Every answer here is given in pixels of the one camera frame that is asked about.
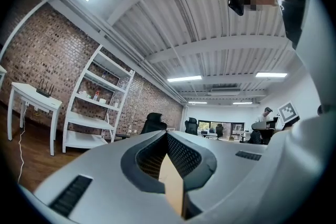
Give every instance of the white wall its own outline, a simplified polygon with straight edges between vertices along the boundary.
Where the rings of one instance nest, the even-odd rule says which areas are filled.
[[[188,105],[186,119],[189,117],[204,121],[244,122],[246,130],[251,130],[251,125],[255,120],[253,108],[237,108],[235,106],[230,108],[227,106]]]
[[[256,117],[267,106],[273,109],[273,113],[270,114],[273,117],[278,113],[278,107],[287,101],[292,101],[300,119],[304,120],[316,116],[317,108],[321,104],[316,87],[304,67],[300,68],[288,81],[280,86],[272,86],[268,91],[269,95],[261,101],[260,108],[255,108]]]

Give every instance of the white shelf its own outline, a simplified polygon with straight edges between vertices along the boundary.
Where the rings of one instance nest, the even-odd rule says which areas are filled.
[[[91,118],[88,116],[78,114],[76,112],[72,112],[72,111],[68,112],[67,117],[68,117],[68,121],[74,124],[92,127],[92,128],[98,128],[98,129],[114,130],[114,127],[108,124],[104,120],[97,119],[97,118]]]
[[[77,148],[93,148],[96,146],[106,145],[105,139],[96,134],[83,134],[74,131],[67,131],[65,146]]]
[[[96,57],[94,58],[93,62],[100,66],[101,68],[105,69],[107,72],[117,75],[118,77],[130,77],[131,74],[123,69],[120,65],[115,63],[101,51],[97,53]]]
[[[113,85],[112,83],[109,83],[105,79],[102,79],[101,77],[97,76],[96,74],[93,74],[91,71],[86,70],[84,78],[92,81],[93,83],[109,90],[109,91],[119,91],[125,93],[125,90],[117,87],[116,85]]]
[[[111,105],[108,105],[108,104],[103,104],[103,103],[99,103],[98,101],[95,101],[91,98],[87,98],[87,97],[84,97],[82,95],[80,95],[79,93],[76,93],[75,94],[75,97],[79,98],[79,99],[82,99],[84,101],[87,101],[89,103],[92,103],[92,104],[96,104],[96,105],[99,105],[99,106],[102,106],[104,108],[107,108],[107,109],[111,109],[111,110],[115,110],[115,111],[119,111],[118,108],[115,108],[114,106],[111,106]]]

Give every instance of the black office chair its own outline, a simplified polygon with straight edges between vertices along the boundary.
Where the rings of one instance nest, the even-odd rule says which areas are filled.
[[[184,124],[186,133],[197,135],[197,119],[189,118],[189,120],[185,121]]]
[[[223,130],[224,130],[223,125],[218,123],[216,127],[217,140],[219,140],[220,137],[223,137]]]
[[[159,113],[149,113],[140,134],[150,133],[158,130],[166,130],[167,124],[161,122],[161,116],[162,114]]]

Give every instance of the wooden floor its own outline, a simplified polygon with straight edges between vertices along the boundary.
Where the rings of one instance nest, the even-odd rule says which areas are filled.
[[[13,140],[8,140],[7,110],[0,106],[0,146],[16,181],[22,163],[18,144],[22,131],[23,129],[19,127],[19,118],[13,114]],[[30,191],[34,191],[45,178],[86,151],[79,148],[67,148],[66,154],[62,153],[62,137],[61,133],[57,133],[54,143],[55,155],[51,156],[49,138],[50,128],[26,122],[26,132],[22,135],[21,141],[25,164],[20,184]]]

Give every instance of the white cable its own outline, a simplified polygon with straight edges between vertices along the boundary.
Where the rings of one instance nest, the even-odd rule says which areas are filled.
[[[25,162],[23,161],[23,158],[22,158],[21,139],[22,139],[22,135],[23,135],[23,133],[26,131],[26,124],[25,124],[25,115],[26,115],[26,111],[27,111],[27,106],[26,106],[25,112],[23,113],[23,132],[22,132],[21,135],[20,135],[20,141],[19,141],[19,145],[20,145],[20,156],[21,156],[22,164],[21,164],[21,168],[20,168],[20,175],[19,175],[19,178],[18,178],[18,180],[17,180],[17,183],[18,183],[18,184],[19,184],[20,177],[21,177],[21,174],[22,174],[22,167],[23,167],[23,165],[25,164]]]

